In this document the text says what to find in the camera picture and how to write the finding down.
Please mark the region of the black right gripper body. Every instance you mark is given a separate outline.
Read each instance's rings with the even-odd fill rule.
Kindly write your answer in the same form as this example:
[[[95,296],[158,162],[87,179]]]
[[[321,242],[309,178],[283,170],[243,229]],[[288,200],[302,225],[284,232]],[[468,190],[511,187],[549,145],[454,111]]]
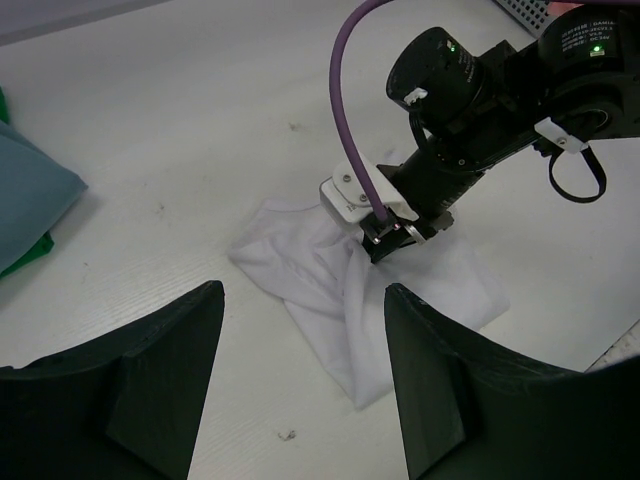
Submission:
[[[407,231],[408,226],[414,227],[425,240],[433,238],[444,229],[440,218],[447,216],[449,208],[484,176],[484,172],[448,169],[442,166],[442,161],[427,154],[413,154],[399,166],[379,164],[377,168],[418,214],[418,219],[401,220],[395,213],[402,227],[391,230],[375,244],[373,235],[380,228],[374,215],[369,215],[361,223],[365,232],[362,246],[373,264],[416,243]]]

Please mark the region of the grey-blue t shirt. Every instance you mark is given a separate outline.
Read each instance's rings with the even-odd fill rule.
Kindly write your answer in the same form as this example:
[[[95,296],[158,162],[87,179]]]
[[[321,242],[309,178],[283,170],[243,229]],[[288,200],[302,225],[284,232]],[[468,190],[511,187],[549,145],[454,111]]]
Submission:
[[[6,123],[1,124],[1,269],[19,261],[87,190]]]

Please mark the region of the white laundry basket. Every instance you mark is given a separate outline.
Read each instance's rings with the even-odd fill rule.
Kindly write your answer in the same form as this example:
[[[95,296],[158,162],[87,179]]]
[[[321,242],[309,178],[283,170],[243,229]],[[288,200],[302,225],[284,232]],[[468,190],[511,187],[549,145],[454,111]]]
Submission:
[[[494,0],[493,4],[504,11],[517,25],[533,38],[544,36],[556,19],[577,4],[561,1]]]

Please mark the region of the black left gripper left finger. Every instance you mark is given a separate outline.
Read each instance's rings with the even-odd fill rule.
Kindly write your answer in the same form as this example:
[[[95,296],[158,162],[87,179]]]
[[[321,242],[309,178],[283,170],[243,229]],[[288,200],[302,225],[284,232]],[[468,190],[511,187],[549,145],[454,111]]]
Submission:
[[[208,281],[161,309],[1,370],[5,479],[185,479],[224,317]]]

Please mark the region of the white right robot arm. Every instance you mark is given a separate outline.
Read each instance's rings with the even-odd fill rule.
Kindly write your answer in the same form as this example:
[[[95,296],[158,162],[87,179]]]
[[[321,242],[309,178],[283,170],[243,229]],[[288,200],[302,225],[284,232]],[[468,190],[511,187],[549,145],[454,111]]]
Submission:
[[[521,50],[501,42],[479,56],[433,27],[401,53],[386,92],[408,113],[417,148],[382,174],[415,218],[362,221],[373,262],[446,229],[451,206],[526,148],[550,163],[582,156],[605,190],[592,142],[639,134],[639,7],[586,3]]]

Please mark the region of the white t shirt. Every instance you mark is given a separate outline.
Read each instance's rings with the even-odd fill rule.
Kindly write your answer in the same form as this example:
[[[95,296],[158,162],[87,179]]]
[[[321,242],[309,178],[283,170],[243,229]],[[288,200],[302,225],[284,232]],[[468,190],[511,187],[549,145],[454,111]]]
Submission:
[[[400,283],[478,331],[510,307],[498,278],[455,227],[372,264],[357,236],[320,205],[265,201],[228,251],[283,301],[327,373],[357,409],[393,388],[384,323],[386,288]]]

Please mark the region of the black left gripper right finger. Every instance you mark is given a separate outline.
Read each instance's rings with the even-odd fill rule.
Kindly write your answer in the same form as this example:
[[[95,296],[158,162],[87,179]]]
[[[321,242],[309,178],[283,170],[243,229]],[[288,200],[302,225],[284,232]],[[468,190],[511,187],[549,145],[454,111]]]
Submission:
[[[499,345],[400,284],[384,317],[413,479],[635,479],[639,361],[578,373]]]

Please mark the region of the green t shirt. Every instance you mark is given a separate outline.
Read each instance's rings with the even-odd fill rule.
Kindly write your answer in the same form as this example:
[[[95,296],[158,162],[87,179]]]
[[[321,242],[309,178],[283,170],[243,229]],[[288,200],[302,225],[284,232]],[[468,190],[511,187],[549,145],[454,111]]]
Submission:
[[[10,125],[11,117],[9,107],[3,90],[0,90],[0,117],[1,122]],[[1,272],[1,278],[4,278],[17,270],[22,269],[26,265],[35,260],[48,255],[53,249],[55,242],[49,232],[46,232],[22,257]]]

